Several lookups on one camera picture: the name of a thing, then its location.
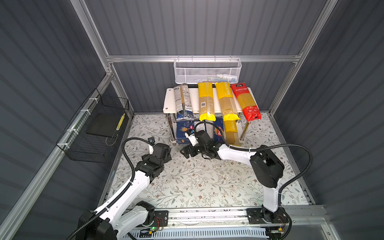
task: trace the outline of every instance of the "metal shelf leg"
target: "metal shelf leg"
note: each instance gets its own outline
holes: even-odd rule
[[[174,142],[176,138],[175,138],[175,133],[173,132],[173,123],[172,123],[170,113],[166,113],[166,117],[167,117],[169,131],[170,131],[170,140],[171,142]]]
[[[241,118],[241,114],[242,114],[242,113],[237,113],[237,116],[238,116],[239,118]]]
[[[244,141],[245,134],[246,134],[246,132],[247,132],[248,126],[249,126],[249,122],[247,122],[247,123],[245,124],[245,127],[244,127],[244,129],[243,129],[243,133],[241,134],[241,137],[240,137],[240,141]]]

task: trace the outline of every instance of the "gray corrugated wall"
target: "gray corrugated wall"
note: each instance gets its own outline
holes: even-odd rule
[[[86,0],[110,55],[293,55],[304,44],[325,0]],[[161,112],[175,85],[168,63],[115,63],[135,112]],[[243,63],[268,110],[289,63]]]
[[[69,1],[0,1],[0,28],[2,222],[105,71]],[[34,207],[26,221],[37,216],[36,222],[52,223],[45,229],[60,227],[51,217],[58,203],[93,207],[108,168],[64,159],[36,202],[47,208]],[[61,218],[72,214],[76,223],[79,212],[66,209]]]
[[[384,1],[340,0],[275,114],[342,239],[382,239]],[[307,157],[293,155],[301,169]]]
[[[173,63],[114,63],[135,112],[162,112],[166,89],[174,87]],[[268,110],[292,63],[243,63],[240,79]]]
[[[291,55],[325,0],[86,0],[110,55]]]

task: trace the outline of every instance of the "black wire basket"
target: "black wire basket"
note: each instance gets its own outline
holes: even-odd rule
[[[113,161],[128,124],[128,110],[128,99],[99,94],[87,110],[81,110],[79,122],[62,133],[61,137],[70,131],[67,141],[59,142],[60,137],[56,145],[74,161]]]

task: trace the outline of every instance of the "red pasta package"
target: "red pasta package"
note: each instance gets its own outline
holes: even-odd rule
[[[240,107],[243,109],[243,114],[247,122],[255,119],[261,119],[262,115],[260,114],[259,108],[245,83],[232,84],[231,88],[240,104]]]

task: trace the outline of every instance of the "white wire basket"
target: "white wire basket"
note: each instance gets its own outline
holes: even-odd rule
[[[175,58],[175,82],[177,84],[197,84],[200,82],[238,83],[241,70],[239,58],[228,60],[193,59],[180,60]]]

